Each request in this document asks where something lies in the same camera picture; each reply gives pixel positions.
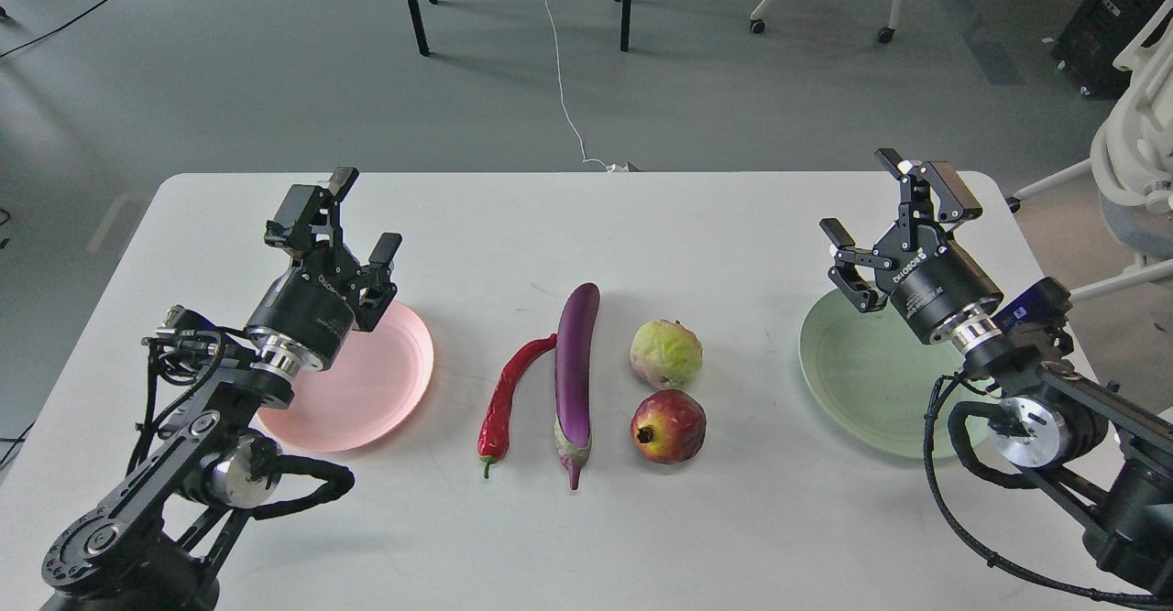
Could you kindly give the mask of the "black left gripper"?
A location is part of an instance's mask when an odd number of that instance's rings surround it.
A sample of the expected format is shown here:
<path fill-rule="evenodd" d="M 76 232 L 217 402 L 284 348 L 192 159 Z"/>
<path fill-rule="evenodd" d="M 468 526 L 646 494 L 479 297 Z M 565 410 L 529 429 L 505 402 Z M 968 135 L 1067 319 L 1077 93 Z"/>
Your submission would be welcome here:
<path fill-rule="evenodd" d="M 394 301 L 394 257 L 401 233 L 382 233 L 358 266 L 344 243 L 340 206 L 359 171 L 340 167 L 326 185 L 294 184 L 267 220 L 265 244 L 290 258 L 248 319 L 257 367 L 272 374 L 330 369 L 352 331 L 373 332 Z"/>

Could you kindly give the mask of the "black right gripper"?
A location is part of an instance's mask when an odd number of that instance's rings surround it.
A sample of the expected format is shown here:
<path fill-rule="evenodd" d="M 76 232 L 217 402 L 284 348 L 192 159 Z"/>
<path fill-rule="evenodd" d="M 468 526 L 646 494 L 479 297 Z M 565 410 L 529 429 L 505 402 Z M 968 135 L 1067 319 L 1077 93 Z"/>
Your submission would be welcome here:
<path fill-rule="evenodd" d="M 818 226 L 833 247 L 827 277 L 860 313 L 882 311 L 889 297 L 917 340 L 933 344 L 937 341 L 934 332 L 951 315 L 972 306 L 989 313 L 1003 300 L 1001 288 L 964 249 L 920 246 L 930 235 L 944 235 L 945 225 L 979 218 L 983 208 L 947 161 L 906 159 L 893 148 L 879 148 L 875 157 L 901 185 L 893 236 L 886 235 L 883 242 L 910 251 L 901 252 L 894 263 L 891 257 L 857 247 L 838 218 L 823 218 Z M 879 288 L 857 267 L 877 269 Z"/>

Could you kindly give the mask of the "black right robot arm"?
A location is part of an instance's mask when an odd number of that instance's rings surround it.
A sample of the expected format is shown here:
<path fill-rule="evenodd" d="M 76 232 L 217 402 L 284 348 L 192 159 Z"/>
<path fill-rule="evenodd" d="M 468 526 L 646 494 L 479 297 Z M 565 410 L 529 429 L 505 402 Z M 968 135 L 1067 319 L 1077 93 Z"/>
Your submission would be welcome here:
<path fill-rule="evenodd" d="M 989 568 L 1017 579 L 1114 606 L 1168 610 L 1168 420 L 1077 372 L 1069 361 L 1072 296 L 1055 278 L 1040 278 L 1004 301 L 955 238 L 956 228 L 983 210 L 952 165 L 906 159 L 887 147 L 875 156 L 899 182 L 896 217 L 869 247 L 859 247 L 838 219 L 822 219 L 833 246 L 828 277 L 860 313 L 891 307 L 921 344 L 952 344 L 962 355 L 962 367 L 933 386 L 923 416 L 923 468 L 942 518 Z M 1094 565 L 1139 588 L 1139 595 L 1036 573 L 981 543 L 955 518 L 933 462 L 936 423 L 954 389 L 977 391 L 982 381 L 998 394 L 996 401 L 957 402 L 947 419 L 960 464 L 990 486 L 1047 495 L 1080 523 L 1082 548 Z"/>

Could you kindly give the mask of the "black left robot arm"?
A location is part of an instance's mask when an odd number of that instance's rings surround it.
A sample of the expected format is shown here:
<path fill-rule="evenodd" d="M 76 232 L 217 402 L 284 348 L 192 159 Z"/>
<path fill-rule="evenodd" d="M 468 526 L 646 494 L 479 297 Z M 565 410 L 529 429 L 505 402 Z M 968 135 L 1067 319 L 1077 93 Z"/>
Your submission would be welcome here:
<path fill-rule="evenodd" d="M 286 455 L 252 427 L 285 410 L 296 376 L 330 369 L 352 332 L 377 328 L 396 296 L 384 233 L 360 264 L 344 243 L 340 206 L 357 169 L 325 185 L 290 188 L 264 240 L 289 254 L 246 327 L 229 330 L 182 306 L 144 344 L 149 391 L 181 386 L 163 409 L 147 403 L 126 478 L 48 548 L 47 610 L 213 610 L 217 576 L 251 520 L 284 518 L 346 495 L 346 466 Z"/>

